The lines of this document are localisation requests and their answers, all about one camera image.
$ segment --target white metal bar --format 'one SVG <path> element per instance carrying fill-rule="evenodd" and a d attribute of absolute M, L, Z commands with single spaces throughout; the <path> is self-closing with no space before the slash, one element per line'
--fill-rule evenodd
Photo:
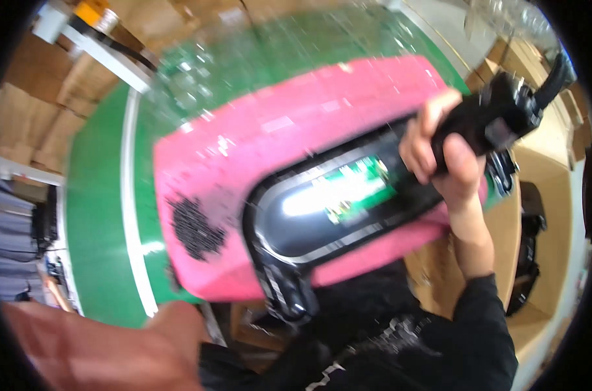
<path fill-rule="evenodd" d="M 54 253 L 59 257 L 59 261 L 63 265 L 64 274 L 66 276 L 66 286 L 68 290 L 68 300 L 74 304 L 76 309 L 82 316 L 83 308 L 81 307 L 81 299 L 79 292 L 76 289 L 74 282 L 74 273 L 72 271 L 72 262 L 70 261 L 70 251 L 67 246 L 66 237 L 66 187 L 57 186 L 57 240 L 52 243 Z"/>
<path fill-rule="evenodd" d="M 116 52 L 97 40 L 84 36 L 70 26 L 66 26 L 62 34 L 92 56 L 99 63 L 107 67 L 134 90 L 145 93 L 150 87 L 150 76 L 133 61 Z"/>
<path fill-rule="evenodd" d="M 3 157 L 0 157 L 0 169 L 9 171 L 13 175 L 24 176 L 25 178 L 54 186 L 61 186 L 66 183 L 66 179 L 61 175 L 47 173 L 41 169 L 22 165 Z"/>
<path fill-rule="evenodd" d="M 37 15 L 39 19 L 35 22 L 33 34 L 54 44 L 70 19 L 72 9 L 60 0 L 49 0 Z"/>
<path fill-rule="evenodd" d="M 122 125 L 122 145 L 120 147 L 120 202 L 122 222 L 125 230 L 126 251 L 144 311 L 149 317 L 157 312 L 157 302 L 148 278 L 144 254 L 141 248 L 140 228 L 135 208 L 134 152 L 135 130 L 141 94 L 129 90 L 126 101 L 125 120 Z"/>

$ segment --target finger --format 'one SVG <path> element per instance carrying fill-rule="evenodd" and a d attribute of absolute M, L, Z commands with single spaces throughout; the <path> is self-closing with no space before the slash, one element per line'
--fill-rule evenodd
<path fill-rule="evenodd" d="M 432 137 L 437 126 L 459 102 L 461 102 L 461 93 L 452 88 L 426 101 L 420 114 L 418 114 L 421 135 L 428 138 Z"/>
<path fill-rule="evenodd" d="M 478 180 L 480 173 L 476 155 L 458 133 L 444 140 L 444 159 L 448 173 L 458 182 L 470 185 Z"/>
<path fill-rule="evenodd" d="M 425 174 L 430 175 L 435 171 L 435 155 L 431 148 L 431 143 L 424 138 L 416 138 L 411 148 L 413 156 L 415 157 L 420 168 Z"/>
<path fill-rule="evenodd" d="M 407 167 L 407 169 L 410 172 L 414 172 L 414 170 L 416 168 L 419 169 L 419 165 L 416 162 L 416 159 L 414 157 L 414 155 L 411 153 L 411 146 L 410 143 L 408 142 L 408 140 L 403 140 L 403 142 L 401 142 L 401 145 L 399 147 L 399 152 L 401 154 L 401 159 L 402 162 L 405 163 L 405 167 Z"/>

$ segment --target black sleeve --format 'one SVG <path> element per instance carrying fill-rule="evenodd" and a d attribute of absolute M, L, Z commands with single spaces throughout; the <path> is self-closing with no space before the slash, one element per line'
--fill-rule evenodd
<path fill-rule="evenodd" d="M 494 273 L 467 282 L 466 289 L 455 306 L 452 320 L 468 324 L 490 323 L 500 329 L 507 329 L 503 302 L 498 297 Z"/>
<path fill-rule="evenodd" d="M 518 360 L 504 315 L 494 274 L 468 281 L 455 307 L 453 323 L 462 330 L 466 354 L 472 361 L 467 376 L 476 389 L 511 388 Z"/>

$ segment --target green conveyor belt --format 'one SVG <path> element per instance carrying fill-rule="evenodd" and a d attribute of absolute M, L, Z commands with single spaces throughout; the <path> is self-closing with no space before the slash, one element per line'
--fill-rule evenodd
<path fill-rule="evenodd" d="M 176 118 L 194 118 L 239 96 L 323 65 L 368 56 L 425 56 L 442 79 L 467 88 L 437 46 L 403 14 L 354 7 L 309 12 L 233 32 L 202 48 L 194 42 L 167 53 L 162 73 L 182 58 L 206 69 L 186 92 L 193 104 L 168 107 Z M 211 56 L 212 61 L 197 56 Z M 146 318 L 129 265 L 120 202 L 120 146 L 128 86 L 119 85 L 74 140 L 67 188 L 67 237 L 83 311 L 99 321 L 138 327 Z M 154 249 L 144 255 L 157 303 L 198 299 L 173 291 L 165 274 L 168 256 L 155 204 L 154 142 L 175 130 L 175 122 L 154 115 L 143 98 L 136 129 L 135 197 L 140 239 Z"/>

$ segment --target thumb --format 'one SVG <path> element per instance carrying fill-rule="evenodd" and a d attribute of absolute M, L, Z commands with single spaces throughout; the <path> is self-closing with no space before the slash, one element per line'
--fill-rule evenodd
<path fill-rule="evenodd" d="M 459 133 L 444 140 L 444 159 L 449 175 L 458 182 L 471 185 L 476 181 L 479 171 L 476 155 Z"/>

